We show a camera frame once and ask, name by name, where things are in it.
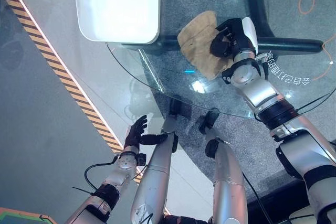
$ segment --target white container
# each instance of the white container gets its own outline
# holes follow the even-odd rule
[[[159,33],[160,0],[76,0],[76,8],[89,40],[149,44]]]

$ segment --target black cable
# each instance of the black cable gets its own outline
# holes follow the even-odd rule
[[[143,172],[143,170],[145,170],[146,167],[147,167],[147,165],[145,165],[145,166],[142,168],[141,172],[139,172],[138,174],[136,174],[131,180],[133,180],[133,179],[135,179],[136,177],[138,177],[138,176]]]
[[[248,185],[251,187],[251,189],[252,189],[252,191],[254,192],[255,196],[257,197],[257,202],[258,202],[258,204],[259,204],[261,210],[263,211],[263,213],[264,213],[264,215],[265,215],[265,217],[266,217],[268,223],[269,223],[269,224],[273,224],[273,222],[272,222],[270,216],[268,215],[266,209],[264,208],[264,205],[262,204],[262,202],[261,202],[261,200],[260,200],[260,198],[259,198],[257,192],[254,190],[254,187],[252,186],[252,184],[251,184],[250,181],[247,179],[247,177],[245,176],[244,173],[243,173],[243,176],[244,176],[246,182],[248,183]]]
[[[80,191],[83,191],[84,193],[88,193],[88,194],[91,194],[89,191],[86,191],[84,189],[81,189],[81,188],[78,188],[78,187],[74,187],[72,186],[73,189],[77,189],[77,190],[80,190]]]
[[[88,171],[94,167],[97,167],[97,166],[104,166],[104,165],[113,165],[118,159],[118,155],[114,156],[112,162],[110,163],[101,163],[101,164],[95,164],[95,165],[91,165],[89,166],[88,168],[86,168],[85,172],[84,172],[84,178],[85,178],[85,181],[89,184],[89,186],[92,187],[92,189],[94,190],[97,190],[97,187],[94,186],[93,183],[91,183],[91,181],[88,179]]]
[[[323,97],[326,97],[326,96],[328,96],[328,95],[330,96],[330,93],[325,94],[325,95],[323,95],[323,96],[321,96],[321,97],[318,97],[317,99],[315,99],[315,100],[313,100],[313,101],[307,103],[306,105],[304,105],[304,106],[298,108],[297,111],[302,110],[303,108],[305,108],[305,107],[311,105],[311,104],[314,103],[314,102],[317,102],[318,100],[320,100],[320,99],[322,99]]]
[[[148,215],[146,218],[143,219],[143,221],[140,222],[140,224],[143,224],[147,219],[148,219],[147,224],[149,224],[149,221],[151,220],[152,217],[153,214]]]
[[[260,119],[257,117],[256,113],[254,113],[254,119],[257,120],[258,122],[262,122],[262,120],[260,120]]]
[[[314,215],[302,215],[302,216],[297,216],[297,217],[289,218],[288,220],[292,221],[292,220],[296,220],[296,219],[300,219],[300,218],[305,218],[305,217],[311,217],[311,216],[314,216]]]

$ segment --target tan rag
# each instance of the tan rag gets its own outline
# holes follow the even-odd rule
[[[190,21],[177,36],[184,57],[208,80],[215,79],[233,64],[232,59],[210,53],[211,42],[219,33],[216,27],[215,12],[207,10]]]

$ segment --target black strap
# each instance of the black strap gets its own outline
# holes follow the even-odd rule
[[[307,189],[315,184],[316,182],[323,180],[325,178],[336,177],[336,166],[333,165],[323,165],[317,168],[314,168],[306,174],[304,174],[304,179],[306,182]]]

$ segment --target glass table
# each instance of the glass table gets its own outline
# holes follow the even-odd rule
[[[182,55],[176,40],[179,31],[205,10],[216,12],[218,25],[229,18],[250,16],[259,47],[269,53],[269,81],[295,108],[304,107],[299,112],[305,113],[326,100],[336,87],[334,3],[335,0],[161,0],[156,42],[109,42],[107,46],[129,74],[151,88],[205,109],[217,107],[225,114],[253,118],[237,90],[221,77],[212,81],[204,78]],[[291,45],[286,39],[273,41],[275,37],[299,40]],[[308,41],[312,48],[306,46],[304,39],[314,39]]]

